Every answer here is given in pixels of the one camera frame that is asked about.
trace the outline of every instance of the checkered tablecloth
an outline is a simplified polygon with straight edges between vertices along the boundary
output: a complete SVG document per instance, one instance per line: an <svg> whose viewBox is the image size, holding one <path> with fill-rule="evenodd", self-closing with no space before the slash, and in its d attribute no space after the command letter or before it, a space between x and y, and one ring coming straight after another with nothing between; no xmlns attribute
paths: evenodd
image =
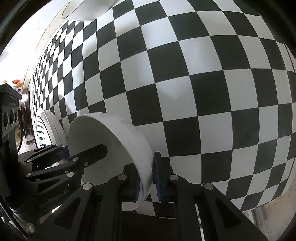
<svg viewBox="0 0 296 241"><path fill-rule="evenodd" d="M66 134L78 115L118 115L176 174L213 183L242 211L282 195L295 174L291 56L239 0L125 0L66 21L31 81L34 113L52 111ZM170 216L152 193L138 212Z"/></svg>

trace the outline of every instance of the silver rivet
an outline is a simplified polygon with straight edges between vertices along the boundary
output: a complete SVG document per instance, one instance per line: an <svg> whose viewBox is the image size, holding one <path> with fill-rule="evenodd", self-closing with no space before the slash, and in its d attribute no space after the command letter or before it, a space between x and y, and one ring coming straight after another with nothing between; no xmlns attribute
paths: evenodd
<svg viewBox="0 0 296 241"><path fill-rule="evenodd" d="M74 176L74 173L73 172L69 172L68 174L67 174L67 177L73 177Z"/></svg>
<svg viewBox="0 0 296 241"><path fill-rule="evenodd" d="M124 175L124 174L120 174L120 175L118 175L118 180L120 180L120 181L124 181L126 178L127 178L127 176L126 175Z"/></svg>
<svg viewBox="0 0 296 241"><path fill-rule="evenodd" d="M172 181L176 181L176 180L179 179L179 177L178 177L177 175L173 174L173 175L170 175L170 179L171 179Z"/></svg>
<svg viewBox="0 0 296 241"><path fill-rule="evenodd" d="M205 189L212 190L213 189L213 185L211 183L206 183L205 184Z"/></svg>
<svg viewBox="0 0 296 241"><path fill-rule="evenodd" d="M90 183L86 183L86 184L84 184L84 185L82 186L82 188L83 188L84 190L89 190L89 189L91 189L91 184L90 184Z"/></svg>

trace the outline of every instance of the checkered surface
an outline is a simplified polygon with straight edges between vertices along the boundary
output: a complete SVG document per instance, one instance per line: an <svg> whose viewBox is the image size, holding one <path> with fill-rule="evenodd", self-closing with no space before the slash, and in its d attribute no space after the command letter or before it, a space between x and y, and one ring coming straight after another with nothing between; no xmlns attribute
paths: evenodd
<svg viewBox="0 0 296 241"><path fill-rule="evenodd" d="M130 121L176 174L213 183L242 211L283 194L295 173L295 70L239 0L124 0L95 21L66 21L32 90L34 114L50 110L66 134L89 112ZM148 201L144 213L173 210Z"/></svg>

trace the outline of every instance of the black and white checkered pattern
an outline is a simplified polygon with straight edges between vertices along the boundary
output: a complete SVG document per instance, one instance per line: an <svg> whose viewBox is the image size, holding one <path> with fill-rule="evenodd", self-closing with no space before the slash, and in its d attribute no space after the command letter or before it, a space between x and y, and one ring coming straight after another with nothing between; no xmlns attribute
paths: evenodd
<svg viewBox="0 0 296 241"><path fill-rule="evenodd" d="M130 121L176 174L213 183L242 211L282 195L296 171L295 70L240 0L124 0L66 21L32 90L34 113L51 110L66 134L84 113ZM151 200L146 212L166 211Z"/></svg>

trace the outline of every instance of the silver screw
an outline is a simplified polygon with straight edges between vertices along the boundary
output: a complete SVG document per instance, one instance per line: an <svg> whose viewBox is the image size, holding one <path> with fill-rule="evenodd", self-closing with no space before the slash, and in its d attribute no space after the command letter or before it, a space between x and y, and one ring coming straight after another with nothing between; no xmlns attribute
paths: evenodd
<svg viewBox="0 0 296 241"><path fill-rule="evenodd" d="M173 175L170 175L170 179L171 179L172 181L176 181L176 180L179 179L179 177L178 177L177 175L173 174Z"/></svg>
<svg viewBox="0 0 296 241"><path fill-rule="evenodd" d="M211 183L206 183L205 184L205 189L212 190L213 189L213 185Z"/></svg>
<svg viewBox="0 0 296 241"><path fill-rule="evenodd" d="M67 174L67 177L73 177L74 176L74 173L73 172L69 172L68 174Z"/></svg>
<svg viewBox="0 0 296 241"><path fill-rule="evenodd" d="M127 176L126 175L124 175L124 174L120 174L120 175L118 175L118 180L120 180L120 181L124 181L126 178L127 178Z"/></svg>
<svg viewBox="0 0 296 241"><path fill-rule="evenodd" d="M84 190L89 190L89 189L91 189L91 184L90 184L90 183L86 183L86 184L84 184L84 185L82 186L82 188L83 188Z"/></svg>

